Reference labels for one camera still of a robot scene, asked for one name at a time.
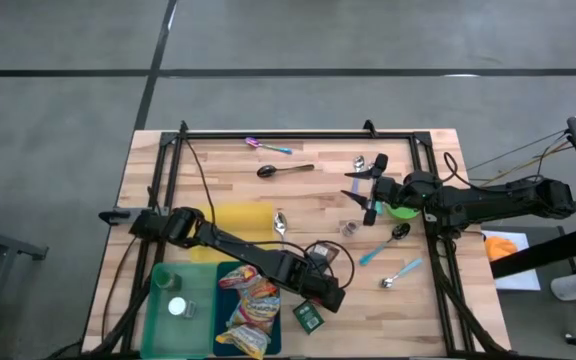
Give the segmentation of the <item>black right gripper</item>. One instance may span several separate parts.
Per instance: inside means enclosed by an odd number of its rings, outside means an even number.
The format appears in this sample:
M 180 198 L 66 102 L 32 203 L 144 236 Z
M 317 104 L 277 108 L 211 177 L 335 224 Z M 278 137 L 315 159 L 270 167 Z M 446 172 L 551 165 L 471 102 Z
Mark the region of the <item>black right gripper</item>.
M 365 210 L 363 218 L 364 225 L 373 225 L 377 217 L 376 204 L 385 202 L 391 207 L 397 207 L 399 200 L 398 192 L 402 188 L 393 178 L 383 175 L 388 164 L 388 156 L 379 153 L 374 161 L 372 168 L 360 171 L 345 173 L 345 176 L 356 179 L 370 179 L 372 181 L 368 198 L 357 193 L 342 190 L 342 193 L 348 198 L 360 205 Z

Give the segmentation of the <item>dark green spice tin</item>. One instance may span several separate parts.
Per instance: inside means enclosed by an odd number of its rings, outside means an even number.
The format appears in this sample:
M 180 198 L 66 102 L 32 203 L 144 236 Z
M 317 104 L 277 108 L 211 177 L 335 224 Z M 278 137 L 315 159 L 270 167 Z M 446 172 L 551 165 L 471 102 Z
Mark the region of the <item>dark green spice tin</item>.
M 315 304 L 309 300 L 304 300 L 293 309 L 297 322 L 310 335 L 324 325 L 324 319 L 315 307 Z

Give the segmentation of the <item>brown snack packet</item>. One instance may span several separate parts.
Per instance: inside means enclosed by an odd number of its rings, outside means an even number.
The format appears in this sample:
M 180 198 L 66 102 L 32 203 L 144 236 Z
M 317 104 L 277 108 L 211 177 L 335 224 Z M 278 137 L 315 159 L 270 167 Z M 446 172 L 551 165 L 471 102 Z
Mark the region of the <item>brown snack packet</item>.
M 340 249 L 338 247 L 327 243 L 317 243 L 310 250 L 310 256 L 319 267 L 331 265 L 339 253 Z

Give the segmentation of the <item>blue yellow ramen packet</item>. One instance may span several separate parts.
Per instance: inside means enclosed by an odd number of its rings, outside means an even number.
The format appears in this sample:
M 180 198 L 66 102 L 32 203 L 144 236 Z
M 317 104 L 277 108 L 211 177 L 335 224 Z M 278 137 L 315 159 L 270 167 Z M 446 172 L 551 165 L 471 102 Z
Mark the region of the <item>blue yellow ramen packet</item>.
M 238 325 L 251 325 L 270 335 L 274 319 L 281 308 L 279 297 L 249 298 L 239 300 L 234 312 L 226 322 L 228 328 Z

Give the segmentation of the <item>red roast noodle packet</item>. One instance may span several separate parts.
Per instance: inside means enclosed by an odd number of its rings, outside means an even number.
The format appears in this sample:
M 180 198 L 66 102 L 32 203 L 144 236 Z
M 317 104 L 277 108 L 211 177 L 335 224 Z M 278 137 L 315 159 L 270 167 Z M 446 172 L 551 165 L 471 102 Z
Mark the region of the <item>red roast noodle packet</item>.
M 218 280 L 218 286 L 237 290 L 241 297 L 250 299 L 275 297 L 279 293 L 278 288 L 251 265 L 242 265 L 228 272 Z

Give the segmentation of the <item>yellow snack bag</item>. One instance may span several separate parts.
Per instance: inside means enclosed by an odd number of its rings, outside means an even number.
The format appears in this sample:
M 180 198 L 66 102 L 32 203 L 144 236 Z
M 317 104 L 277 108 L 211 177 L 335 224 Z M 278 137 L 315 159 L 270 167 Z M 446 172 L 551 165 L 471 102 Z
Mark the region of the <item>yellow snack bag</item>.
M 234 326 L 217 335 L 215 340 L 219 344 L 234 345 L 254 360 L 263 360 L 270 343 L 270 337 L 263 330 L 249 324 Z

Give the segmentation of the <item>white-label glass spice jar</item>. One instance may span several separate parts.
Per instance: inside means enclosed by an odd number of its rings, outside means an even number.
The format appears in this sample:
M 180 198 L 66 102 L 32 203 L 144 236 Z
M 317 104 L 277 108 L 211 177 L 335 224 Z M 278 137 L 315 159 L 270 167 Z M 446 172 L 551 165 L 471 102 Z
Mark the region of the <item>white-label glass spice jar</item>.
M 168 303 L 168 312 L 173 316 L 192 319 L 196 313 L 196 303 L 183 297 L 174 297 Z

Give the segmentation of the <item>green oregano spice jar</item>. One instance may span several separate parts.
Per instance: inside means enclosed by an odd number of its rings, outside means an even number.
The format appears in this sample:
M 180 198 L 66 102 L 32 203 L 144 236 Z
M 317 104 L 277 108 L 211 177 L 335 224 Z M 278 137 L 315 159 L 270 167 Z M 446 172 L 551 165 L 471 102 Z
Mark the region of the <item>green oregano spice jar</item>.
M 158 270 L 153 280 L 162 291 L 179 291 L 182 287 L 182 278 L 177 273 L 168 270 Z

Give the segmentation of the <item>green plastic bowl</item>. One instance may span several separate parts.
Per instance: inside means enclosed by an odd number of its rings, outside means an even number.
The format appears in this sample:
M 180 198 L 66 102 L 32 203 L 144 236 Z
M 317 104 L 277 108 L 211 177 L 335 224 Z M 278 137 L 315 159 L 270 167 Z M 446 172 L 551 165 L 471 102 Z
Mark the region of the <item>green plastic bowl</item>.
M 399 220 L 414 219 L 420 214 L 420 210 L 402 205 L 390 205 L 386 202 L 383 202 L 382 205 L 386 214 Z

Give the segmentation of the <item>plain silver metal spoon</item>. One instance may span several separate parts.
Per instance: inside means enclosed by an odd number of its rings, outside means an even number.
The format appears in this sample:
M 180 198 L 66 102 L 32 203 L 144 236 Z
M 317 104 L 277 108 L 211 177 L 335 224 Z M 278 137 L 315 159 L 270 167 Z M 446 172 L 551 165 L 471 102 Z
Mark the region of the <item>plain silver metal spoon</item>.
M 274 229 L 279 234 L 282 246 L 285 246 L 285 234 L 287 231 L 287 219 L 282 212 L 274 216 Z

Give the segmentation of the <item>iridescent rainbow metal spoon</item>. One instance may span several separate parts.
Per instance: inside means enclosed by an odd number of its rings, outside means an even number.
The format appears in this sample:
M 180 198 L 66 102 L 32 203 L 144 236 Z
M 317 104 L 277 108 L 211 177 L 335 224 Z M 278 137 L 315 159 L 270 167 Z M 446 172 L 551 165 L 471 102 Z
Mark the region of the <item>iridescent rainbow metal spoon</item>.
M 292 150 L 290 148 L 284 148 L 284 147 L 278 147 L 278 146 L 274 146 L 274 145 L 270 145 L 270 144 L 265 144 L 265 143 L 260 142 L 258 139 L 254 138 L 254 137 L 246 137 L 245 143 L 249 146 L 254 147 L 254 148 L 264 148 L 264 149 L 269 149 L 269 150 L 281 152 L 284 154 L 289 154 L 289 155 L 292 154 Z

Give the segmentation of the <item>teal plastic bin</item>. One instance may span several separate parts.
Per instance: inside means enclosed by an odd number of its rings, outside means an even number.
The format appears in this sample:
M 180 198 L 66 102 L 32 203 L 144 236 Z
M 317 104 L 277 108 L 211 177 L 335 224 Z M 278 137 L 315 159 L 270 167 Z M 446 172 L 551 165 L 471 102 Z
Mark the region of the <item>teal plastic bin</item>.
M 227 273 L 241 266 L 241 262 L 221 262 L 217 266 L 217 281 Z M 236 310 L 240 297 L 236 290 L 222 289 L 216 285 L 216 300 L 214 306 L 214 334 L 213 337 L 227 330 L 227 322 Z M 270 343 L 266 350 L 266 356 L 275 356 L 282 349 L 281 335 L 281 312 L 278 312 L 274 318 L 273 328 L 270 335 Z M 217 357 L 243 357 L 245 353 L 232 344 L 220 344 L 213 341 L 213 354 Z

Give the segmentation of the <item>orange object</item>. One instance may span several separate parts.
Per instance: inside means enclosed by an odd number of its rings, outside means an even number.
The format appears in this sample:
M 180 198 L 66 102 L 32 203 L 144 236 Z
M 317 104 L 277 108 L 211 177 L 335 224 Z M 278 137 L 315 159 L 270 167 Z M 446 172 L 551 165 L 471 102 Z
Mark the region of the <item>orange object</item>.
M 515 254 L 517 245 L 509 239 L 489 236 L 484 240 L 485 250 L 490 262 Z

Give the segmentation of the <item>white paper sheet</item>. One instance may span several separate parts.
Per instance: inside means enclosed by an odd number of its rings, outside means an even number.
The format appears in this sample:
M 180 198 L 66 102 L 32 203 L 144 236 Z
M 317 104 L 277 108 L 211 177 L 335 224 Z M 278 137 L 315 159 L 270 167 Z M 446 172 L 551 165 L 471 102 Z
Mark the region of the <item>white paper sheet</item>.
M 518 251 L 525 250 L 529 247 L 527 236 L 524 233 L 488 230 L 484 230 L 483 233 L 486 238 L 489 236 L 498 236 L 511 240 L 517 245 Z M 539 291 L 541 289 L 535 270 L 527 270 L 514 275 L 497 278 L 495 285 L 498 290 Z

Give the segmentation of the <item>light-blue-handled silver spoon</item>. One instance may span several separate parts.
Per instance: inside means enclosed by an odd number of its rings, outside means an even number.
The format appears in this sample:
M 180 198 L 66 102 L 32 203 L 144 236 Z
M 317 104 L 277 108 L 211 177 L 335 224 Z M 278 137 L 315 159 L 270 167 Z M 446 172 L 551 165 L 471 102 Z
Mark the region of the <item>light-blue-handled silver spoon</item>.
M 382 279 L 381 283 L 380 283 L 380 287 L 381 288 L 391 288 L 393 286 L 394 282 L 398 278 L 406 275 L 410 271 L 412 271 L 415 268 L 417 268 L 418 266 L 420 266 L 422 263 L 423 263 L 423 260 L 421 258 L 418 258 L 418 259 L 411 261 L 410 263 L 405 265 L 401 270 L 399 270 L 395 275 Z

